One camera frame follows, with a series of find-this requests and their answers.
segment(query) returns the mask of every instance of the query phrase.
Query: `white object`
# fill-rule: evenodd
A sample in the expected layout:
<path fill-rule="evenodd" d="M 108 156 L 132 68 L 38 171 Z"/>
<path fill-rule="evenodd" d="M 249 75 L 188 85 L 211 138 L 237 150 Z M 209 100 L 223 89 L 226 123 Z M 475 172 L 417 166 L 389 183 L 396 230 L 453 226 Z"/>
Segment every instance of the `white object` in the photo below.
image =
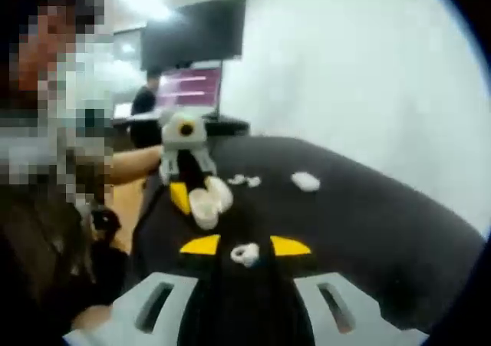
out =
<path fill-rule="evenodd" d="M 296 172 L 292 174 L 292 181 L 301 191 L 307 193 L 317 191 L 321 187 L 321 181 L 308 172 Z"/>
<path fill-rule="evenodd" d="M 233 179 L 227 180 L 230 185 L 242 185 L 245 181 L 246 177 L 244 175 L 235 175 Z"/>
<path fill-rule="evenodd" d="M 229 210 L 233 204 L 233 195 L 226 183 L 216 176 L 209 176 L 205 180 L 205 185 L 218 212 L 224 213 Z"/>
<path fill-rule="evenodd" d="M 131 116 L 131 102 L 116 104 L 113 118 L 127 118 Z"/>
<path fill-rule="evenodd" d="M 154 111 L 146 112 L 144 114 L 134 114 L 126 117 L 128 121 L 152 121 L 159 120 L 159 114 Z"/>
<path fill-rule="evenodd" d="M 133 48 L 133 46 L 129 43 L 124 43 L 121 46 L 121 50 L 123 51 L 123 53 L 134 53 L 135 52 L 135 48 Z"/>
<path fill-rule="evenodd" d="M 250 268 L 259 259 L 259 246 L 255 243 L 236 246 L 230 252 L 230 258 L 235 263 L 242 264 Z"/>
<path fill-rule="evenodd" d="M 196 224 L 205 230 L 214 229 L 218 224 L 218 205 L 213 195 L 204 189 L 194 189 L 189 193 L 191 214 Z"/>
<path fill-rule="evenodd" d="M 257 187 L 257 186 L 261 185 L 261 178 L 259 176 L 248 177 L 247 178 L 247 185 L 249 187 Z"/>

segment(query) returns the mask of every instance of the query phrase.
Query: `white wall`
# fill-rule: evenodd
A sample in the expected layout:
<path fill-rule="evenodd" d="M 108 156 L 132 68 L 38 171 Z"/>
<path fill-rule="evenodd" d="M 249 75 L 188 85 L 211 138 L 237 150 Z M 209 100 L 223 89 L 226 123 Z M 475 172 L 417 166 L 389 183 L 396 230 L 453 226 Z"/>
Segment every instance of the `white wall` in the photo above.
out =
<path fill-rule="evenodd" d="M 443 0 L 249 0 L 222 112 L 371 166 L 486 234 L 491 99 L 472 43 Z"/>

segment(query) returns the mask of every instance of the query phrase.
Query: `yellow triangle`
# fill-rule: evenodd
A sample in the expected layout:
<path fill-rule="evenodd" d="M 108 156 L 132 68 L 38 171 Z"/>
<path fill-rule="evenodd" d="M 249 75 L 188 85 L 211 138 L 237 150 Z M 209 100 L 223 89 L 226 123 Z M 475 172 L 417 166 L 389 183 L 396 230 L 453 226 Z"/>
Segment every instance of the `yellow triangle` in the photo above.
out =
<path fill-rule="evenodd" d="M 191 213 L 191 206 L 189 205 L 189 197 L 187 195 L 187 188 L 185 183 L 170 183 L 170 200 L 183 212 L 184 214 Z"/>
<path fill-rule="evenodd" d="M 220 235 L 211 235 L 189 241 L 180 250 L 181 253 L 197 255 L 215 255 Z"/>
<path fill-rule="evenodd" d="M 299 241 L 286 239 L 280 236 L 271 236 L 275 256 L 310 254 L 311 250 Z"/>

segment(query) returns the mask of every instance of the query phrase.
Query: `black screen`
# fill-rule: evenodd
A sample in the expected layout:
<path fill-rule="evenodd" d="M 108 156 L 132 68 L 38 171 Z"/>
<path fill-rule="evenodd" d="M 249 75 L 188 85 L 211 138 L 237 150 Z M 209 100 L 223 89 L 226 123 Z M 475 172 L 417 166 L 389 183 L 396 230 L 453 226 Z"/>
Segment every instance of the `black screen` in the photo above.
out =
<path fill-rule="evenodd" d="M 245 9 L 246 0 L 215 0 L 149 22 L 142 30 L 142 70 L 240 56 Z"/>

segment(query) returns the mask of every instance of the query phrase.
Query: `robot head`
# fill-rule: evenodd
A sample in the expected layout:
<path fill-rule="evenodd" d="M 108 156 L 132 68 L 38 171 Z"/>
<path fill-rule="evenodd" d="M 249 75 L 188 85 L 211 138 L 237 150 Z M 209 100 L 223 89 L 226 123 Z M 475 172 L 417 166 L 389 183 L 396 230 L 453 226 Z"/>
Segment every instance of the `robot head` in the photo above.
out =
<path fill-rule="evenodd" d="M 199 116 L 183 112 L 164 111 L 160 117 L 162 125 L 162 142 L 166 147 L 191 149 L 197 144 L 206 142 L 204 121 Z"/>

